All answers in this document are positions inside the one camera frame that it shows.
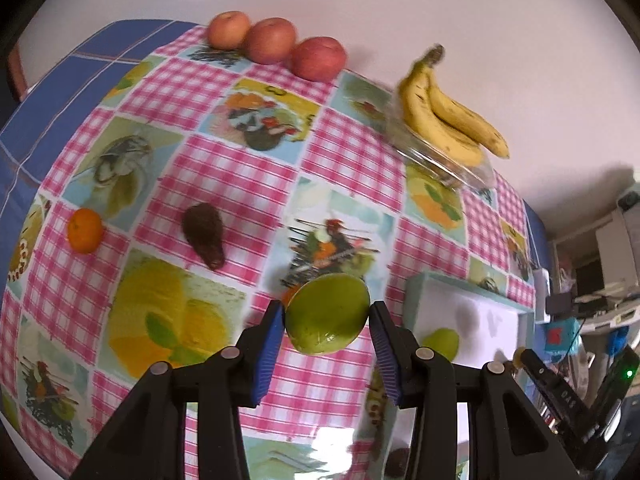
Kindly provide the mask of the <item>right red apple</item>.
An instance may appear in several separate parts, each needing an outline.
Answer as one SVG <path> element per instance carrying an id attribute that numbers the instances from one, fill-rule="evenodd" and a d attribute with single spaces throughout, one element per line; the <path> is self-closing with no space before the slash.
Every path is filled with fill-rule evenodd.
<path id="1" fill-rule="evenodd" d="M 297 77 L 315 82 L 332 81 L 345 67 L 347 52 L 332 37 L 311 37 L 292 51 L 290 71 Z"/>

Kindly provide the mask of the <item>white tray teal rim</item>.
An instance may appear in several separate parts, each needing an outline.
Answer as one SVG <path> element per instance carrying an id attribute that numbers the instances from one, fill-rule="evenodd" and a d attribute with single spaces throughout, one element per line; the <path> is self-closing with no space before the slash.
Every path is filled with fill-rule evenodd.
<path id="1" fill-rule="evenodd" d="M 534 312 L 514 301 L 475 284 L 435 272 L 423 272 L 408 279 L 402 307 L 402 326 L 416 340 L 438 328 L 452 328 L 460 336 L 454 364 L 482 368 L 490 361 L 512 359 L 518 347 L 534 342 Z M 388 400 L 376 430 L 370 452 L 368 479 L 387 479 L 384 467 L 390 451 L 408 448 L 416 409 L 398 411 Z M 457 404 L 457 462 L 462 478 L 469 477 L 468 406 Z"/>

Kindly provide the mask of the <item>blue plaid cloth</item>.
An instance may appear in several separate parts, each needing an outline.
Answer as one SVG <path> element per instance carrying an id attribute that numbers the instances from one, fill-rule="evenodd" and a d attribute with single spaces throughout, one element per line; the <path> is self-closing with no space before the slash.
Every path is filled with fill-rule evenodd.
<path id="1" fill-rule="evenodd" d="M 40 182 L 62 147 L 108 87 L 156 48 L 177 39 L 190 22 L 121 20 L 84 40 L 35 84 L 1 123 L 1 198 L 19 177 Z"/>

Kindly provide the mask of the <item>teal box red label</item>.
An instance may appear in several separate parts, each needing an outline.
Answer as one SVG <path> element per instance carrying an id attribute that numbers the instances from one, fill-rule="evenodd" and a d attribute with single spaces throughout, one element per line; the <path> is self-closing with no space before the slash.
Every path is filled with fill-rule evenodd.
<path id="1" fill-rule="evenodd" d="M 564 318 L 544 324 L 544 352 L 560 360 L 566 356 L 576 356 L 581 329 L 582 323 L 577 318 Z"/>

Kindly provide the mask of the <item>dark brown avocado left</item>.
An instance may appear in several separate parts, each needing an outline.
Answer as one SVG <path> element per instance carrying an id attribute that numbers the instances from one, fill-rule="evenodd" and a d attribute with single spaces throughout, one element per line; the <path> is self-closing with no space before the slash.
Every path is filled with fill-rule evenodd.
<path id="1" fill-rule="evenodd" d="M 188 244 L 210 270 L 224 266 L 224 225 L 212 204 L 198 203 L 183 211 L 181 227 Z"/>

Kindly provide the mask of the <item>middle red apple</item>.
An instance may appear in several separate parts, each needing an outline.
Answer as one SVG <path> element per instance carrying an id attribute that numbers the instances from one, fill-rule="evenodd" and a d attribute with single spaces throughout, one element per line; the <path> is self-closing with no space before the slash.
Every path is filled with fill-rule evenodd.
<path id="1" fill-rule="evenodd" d="M 296 27 L 285 18 L 265 18 L 248 31 L 243 53 L 258 64 L 277 64 L 285 61 L 296 44 Z"/>

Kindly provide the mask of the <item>left red apple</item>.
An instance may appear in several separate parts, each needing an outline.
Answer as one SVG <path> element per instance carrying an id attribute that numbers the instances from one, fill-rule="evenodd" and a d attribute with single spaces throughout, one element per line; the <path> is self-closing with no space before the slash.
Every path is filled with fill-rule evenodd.
<path id="1" fill-rule="evenodd" d="M 207 27 L 207 42 L 217 50 L 238 50 L 250 30 L 250 18 L 241 11 L 226 11 L 216 15 Z"/>

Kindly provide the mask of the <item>yellow banana bunch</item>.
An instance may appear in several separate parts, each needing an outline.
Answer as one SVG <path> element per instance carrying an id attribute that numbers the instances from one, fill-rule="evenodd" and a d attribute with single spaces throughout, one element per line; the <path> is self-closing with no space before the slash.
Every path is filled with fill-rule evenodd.
<path id="1" fill-rule="evenodd" d="M 439 87 L 435 67 L 444 56 L 445 48 L 434 44 L 398 84 L 405 125 L 418 139 L 462 166 L 480 165 L 484 159 L 482 146 L 495 156 L 508 159 L 509 145 L 503 135 Z"/>

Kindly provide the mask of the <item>red apple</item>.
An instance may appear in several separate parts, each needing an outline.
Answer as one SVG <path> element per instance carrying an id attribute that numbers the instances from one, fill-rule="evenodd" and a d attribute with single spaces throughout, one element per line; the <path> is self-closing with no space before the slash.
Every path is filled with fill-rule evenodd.
<path id="1" fill-rule="evenodd" d="M 296 27 L 285 18 L 265 18 L 248 31 L 243 53 L 258 64 L 277 64 L 285 61 L 296 44 Z"/>
<path id="2" fill-rule="evenodd" d="M 311 37 L 292 51 L 290 71 L 297 77 L 315 82 L 332 81 L 345 67 L 347 52 L 332 37 Z"/>
<path id="3" fill-rule="evenodd" d="M 217 50 L 238 50 L 250 30 L 250 18 L 241 11 L 226 11 L 216 15 L 207 27 L 207 42 Z"/>

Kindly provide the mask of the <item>orange tangerine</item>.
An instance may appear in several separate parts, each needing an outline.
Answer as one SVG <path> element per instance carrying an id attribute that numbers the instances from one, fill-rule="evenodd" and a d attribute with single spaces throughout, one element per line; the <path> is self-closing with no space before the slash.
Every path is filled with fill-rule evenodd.
<path id="1" fill-rule="evenodd" d="M 301 289 L 301 288 L 302 288 L 302 286 L 295 285 L 295 286 L 290 287 L 290 288 L 288 288 L 286 290 L 286 292 L 283 294 L 283 296 L 281 298 L 281 302 L 286 308 L 291 303 L 291 300 L 295 296 L 296 292 L 298 292 L 299 289 Z"/>
<path id="2" fill-rule="evenodd" d="M 104 225 L 100 215 L 89 208 L 77 209 L 67 222 L 66 236 L 78 254 L 92 254 L 102 243 Z"/>

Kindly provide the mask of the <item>pink checkered fruit tablecloth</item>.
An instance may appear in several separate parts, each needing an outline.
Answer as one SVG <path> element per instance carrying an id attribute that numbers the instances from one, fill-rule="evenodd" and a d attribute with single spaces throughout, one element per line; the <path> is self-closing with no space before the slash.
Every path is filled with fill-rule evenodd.
<path id="1" fill-rule="evenodd" d="M 108 87 L 40 182 L 17 178 L 1 199 L 1 409 L 54 474 L 153 362 L 206 359 L 312 271 L 362 278 L 393 315 L 423 271 L 534 304 L 518 193 L 453 191 L 404 162 L 387 101 L 351 72 L 318 84 L 210 50 L 194 25 Z M 217 271 L 182 232 L 198 203 L 224 225 Z M 80 208 L 104 225 L 88 255 L 66 236 Z"/>

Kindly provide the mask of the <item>green apple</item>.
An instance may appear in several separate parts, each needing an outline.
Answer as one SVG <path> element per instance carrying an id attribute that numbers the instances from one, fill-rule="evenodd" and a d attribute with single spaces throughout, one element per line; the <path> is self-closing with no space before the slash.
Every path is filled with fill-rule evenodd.
<path id="1" fill-rule="evenodd" d="M 345 349 L 367 323 L 370 295 L 361 278 L 321 275 L 296 290 L 284 312 L 292 346 L 307 356 Z"/>
<path id="2" fill-rule="evenodd" d="M 422 339 L 421 346 L 432 349 L 449 362 L 454 362 L 460 347 L 460 336 L 452 328 L 438 328 Z"/>

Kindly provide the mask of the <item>clear plastic container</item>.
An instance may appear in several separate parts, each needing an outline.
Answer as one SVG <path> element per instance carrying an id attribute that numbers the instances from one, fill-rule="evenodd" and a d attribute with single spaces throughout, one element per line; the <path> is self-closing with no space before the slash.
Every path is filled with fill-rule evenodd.
<path id="1" fill-rule="evenodd" d="M 477 165 L 462 164 L 434 148 L 406 126 L 401 118 L 401 106 L 396 93 L 385 105 L 383 136 L 406 162 L 413 162 L 450 188 L 465 185 L 479 191 L 483 188 L 495 188 L 497 185 L 495 171 L 491 167 L 487 151 L 482 146 L 482 158 Z"/>

